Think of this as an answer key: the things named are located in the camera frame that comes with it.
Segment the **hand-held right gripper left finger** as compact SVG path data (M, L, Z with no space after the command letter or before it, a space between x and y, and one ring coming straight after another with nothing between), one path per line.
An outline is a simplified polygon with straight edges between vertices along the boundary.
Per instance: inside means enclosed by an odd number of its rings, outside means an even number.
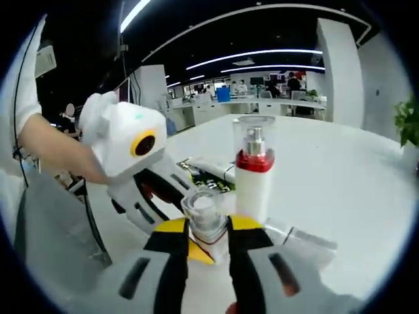
M156 227L145 247L107 268L71 313L180 313L188 277L189 221Z

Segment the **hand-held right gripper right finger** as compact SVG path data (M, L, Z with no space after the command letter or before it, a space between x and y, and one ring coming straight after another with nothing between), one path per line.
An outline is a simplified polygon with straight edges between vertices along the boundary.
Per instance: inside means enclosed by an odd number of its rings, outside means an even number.
M334 293L312 263L274 245L252 218L230 215L227 230L238 313L361 312L361 300Z

